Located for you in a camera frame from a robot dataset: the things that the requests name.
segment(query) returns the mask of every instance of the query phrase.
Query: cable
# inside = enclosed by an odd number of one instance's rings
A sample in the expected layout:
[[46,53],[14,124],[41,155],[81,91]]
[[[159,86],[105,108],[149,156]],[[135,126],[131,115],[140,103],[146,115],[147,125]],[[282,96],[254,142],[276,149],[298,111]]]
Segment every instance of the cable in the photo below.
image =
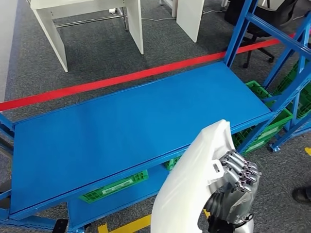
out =
[[298,17],[294,18],[293,20],[296,20],[297,18],[303,18],[303,17],[304,17],[304,16],[298,16]]
[[[214,11],[214,10],[211,10],[211,11],[208,11],[208,12],[203,11],[203,15],[208,14],[208,13],[211,13],[211,12],[220,13],[220,12],[225,12],[225,10],[223,10],[223,11]],[[170,17],[170,18],[160,18],[160,19],[142,18],[142,20],[150,20],[150,21],[154,21],[154,22],[159,22],[159,21],[168,20],[168,19],[176,19],[176,18],[174,18],[174,17]]]
[[203,15],[205,14],[208,14],[208,13],[211,13],[211,12],[216,12],[216,13],[220,13],[220,12],[225,12],[226,10],[223,10],[223,11],[214,11],[214,10],[211,10],[211,11],[203,11]]
[[142,18],[142,19],[143,19],[143,20],[151,20],[151,21],[159,22],[159,21],[162,21],[162,20],[176,19],[176,18],[171,17],[171,18],[161,18],[161,19],[152,19],[152,18]]

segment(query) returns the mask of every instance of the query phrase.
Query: office chair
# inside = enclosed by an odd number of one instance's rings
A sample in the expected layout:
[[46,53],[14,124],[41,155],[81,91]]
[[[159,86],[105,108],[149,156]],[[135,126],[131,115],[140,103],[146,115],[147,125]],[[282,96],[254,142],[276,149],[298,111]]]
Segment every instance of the office chair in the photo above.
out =
[[[236,26],[245,2],[245,0],[231,0],[230,4],[225,14],[224,19],[230,24]],[[284,0],[284,2],[276,10],[272,10],[264,6],[257,6],[257,8],[255,9],[255,15],[262,18],[267,23],[273,25],[276,28],[282,29],[293,20],[293,12],[297,2],[297,0]],[[243,37],[243,40],[245,42],[242,43],[241,46],[254,44],[258,37],[271,36],[270,34],[266,33],[252,23],[249,24],[247,32],[252,34],[253,37]],[[270,57],[268,60],[269,63],[273,63],[274,61],[274,56],[266,51],[266,49],[260,48],[258,50]],[[251,55],[251,50],[248,52],[246,63],[243,65],[244,68],[248,67],[249,61],[251,60]]]

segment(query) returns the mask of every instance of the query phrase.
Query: red floor tape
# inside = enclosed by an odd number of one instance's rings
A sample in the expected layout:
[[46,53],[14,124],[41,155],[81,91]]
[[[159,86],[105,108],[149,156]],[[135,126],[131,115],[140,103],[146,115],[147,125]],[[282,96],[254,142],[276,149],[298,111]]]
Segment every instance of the red floor tape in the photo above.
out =
[[[263,41],[263,42],[258,42],[256,44],[241,47],[238,50],[237,53],[243,53],[243,52],[250,51],[250,50],[256,50],[258,48],[267,47],[267,46],[275,45],[278,43],[279,43],[279,41],[277,39],[270,39],[270,40],[266,40],[266,41]],[[156,74],[162,74],[162,73],[173,71],[176,69],[189,67],[189,66],[202,64],[202,63],[208,63],[208,62],[211,62],[211,61],[214,61],[217,59],[221,59],[221,58],[223,58],[224,56],[225,56],[225,52],[219,52],[219,53],[211,54],[211,55],[196,57],[196,58],[192,58],[192,59],[188,59],[188,60],[184,60],[184,61],[180,61],[180,62],[174,62],[174,63],[163,65],[163,66],[159,66],[159,67],[146,69],[146,70],[142,70],[142,71],[138,71],[138,72],[134,72],[134,73],[131,73],[131,74],[126,74],[126,75],[122,75],[122,76],[118,76],[118,77],[95,81],[95,82],[91,82],[91,83],[80,84],[80,85],[75,85],[75,86],[71,86],[71,87],[66,87],[66,88],[54,90],[54,91],[48,91],[48,92],[45,92],[42,94],[29,96],[29,97],[20,98],[20,99],[9,100],[9,101],[0,103],[0,111],[8,110],[8,109],[12,109],[12,108],[19,108],[19,107],[27,106],[27,105],[31,105],[31,104],[35,104],[35,103],[45,102],[45,101],[49,101],[49,100],[59,99],[62,97],[70,96],[70,95],[74,95],[74,94],[78,94],[78,93],[82,93],[82,92],[96,90],[96,89],[103,88],[106,86],[112,86],[112,85],[115,85],[115,84],[119,84],[119,83],[125,83],[125,82],[142,79],[142,78],[146,78],[148,76],[156,75]]]

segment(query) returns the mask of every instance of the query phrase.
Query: blue metal shelf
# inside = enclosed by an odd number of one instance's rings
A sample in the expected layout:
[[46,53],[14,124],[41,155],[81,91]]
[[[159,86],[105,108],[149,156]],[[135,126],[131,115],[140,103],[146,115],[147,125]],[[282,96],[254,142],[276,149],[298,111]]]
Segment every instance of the blue metal shelf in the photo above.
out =
[[[308,63],[267,108],[230,70],[250,22],[287,47],[264,82],[268,87],[293,51],[311,60],[306,46],[309,14],[294,38],[254,15],[257,0],[245,1],[223,62],[103,96],[12,124],[0,114],[0,131],[14,138],[10,209],[0,209],[0,225],[48,230],[54,221],[26,218],[68,202],[70,232],[157,193],[168,172],[160,164],[184,150],[202,128],[220,119],[232,133],[257,125],[238,150],[245,151],[311,80]],[[303,43],[298,43],[303,37]],[[308,130],[311,115],[287,132],[282,143]],[[144,169],[150,178],[88,204],[78,197]]]
[[149,179],[101,200],[88,204],[79,198],[68,202],[68,212],[72,229],[115,213],[157,194],[168,175],[163,165],[148,170]]
[[20,121],[14,124],[11,217],[165,162],[220,119],[234,133],[273,115],[217,62]]

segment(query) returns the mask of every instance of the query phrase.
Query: lower shelf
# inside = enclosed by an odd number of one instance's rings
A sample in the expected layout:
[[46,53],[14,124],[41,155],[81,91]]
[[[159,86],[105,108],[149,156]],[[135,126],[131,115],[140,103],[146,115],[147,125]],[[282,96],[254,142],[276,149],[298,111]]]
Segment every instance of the lower shelf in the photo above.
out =
[[94,203],[79,198],[67,203],[71,227],[78,229],[157,194],[168,175],[162,164],[148,170],[149,179]]

